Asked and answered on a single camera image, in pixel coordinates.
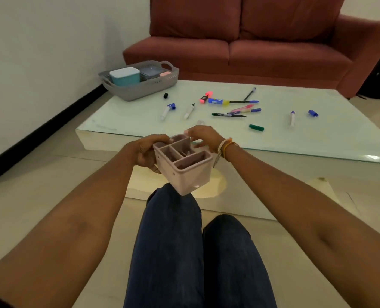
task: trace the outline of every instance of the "sofa armrest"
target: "sofa armrest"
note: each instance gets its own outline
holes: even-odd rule
[[[380,21],[339,15],[330,46],[354,62],[337,87],[353,97],[380,59]]]

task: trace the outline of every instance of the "jeans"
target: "jeans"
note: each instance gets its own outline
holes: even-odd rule
[[[194,197],[166,184],[147,200],[124,301],[124,308],[149,307],[276,308],[276,302],[243,225],[219,215],[202,233]]]

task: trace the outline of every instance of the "red sofa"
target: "red sofa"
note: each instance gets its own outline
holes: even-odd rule
[[[344,0],[151,0],[150,37],[126,64],[168,60],[180,79],[337,89],[353,97],[380,58],[380,22]]]

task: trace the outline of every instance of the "pen holder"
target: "pen holder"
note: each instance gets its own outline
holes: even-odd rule
[[[153,145],[157,167],[180,195],[187,195],[210,181],[214,158],[208,151],[195,152],[187,135],[172,139],[169,145]]]

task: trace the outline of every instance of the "forearm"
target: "forearm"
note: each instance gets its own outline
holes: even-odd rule
[[[380,307],[380,234],[238,146],[228,146],[226,157],[352,307]]]
[[[0,260],[1,298],[20,308],[74,304],[106,252],[134,158],[127,145]]]

